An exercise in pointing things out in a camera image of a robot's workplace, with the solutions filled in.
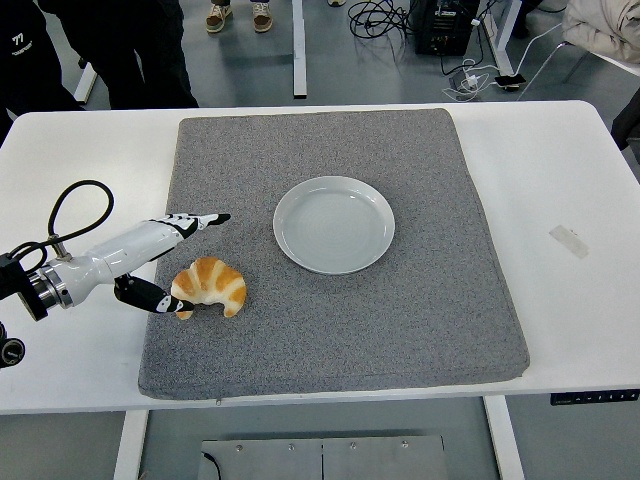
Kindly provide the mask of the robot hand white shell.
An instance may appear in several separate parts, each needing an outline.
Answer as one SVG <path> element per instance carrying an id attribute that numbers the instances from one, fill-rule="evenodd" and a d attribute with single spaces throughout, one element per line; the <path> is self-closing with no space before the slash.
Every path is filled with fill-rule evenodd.
<path id="1" fill-rule="evenodd" d="M 131 273 L 165 255 L 197 231 L 221 225 L 230 218 L 226 213 L 168 214 L 142 221 L 81 256 L 53 261 L 46 273 L 55 287 L 57 303 L 65 308 L 75 307 L 86 300 L 96 286 L 112 284 L 119 301 L 141 310 L 191 312 L 194 310 L 191 302 L 179 300 L 161 287 L 133 277 Z"/>

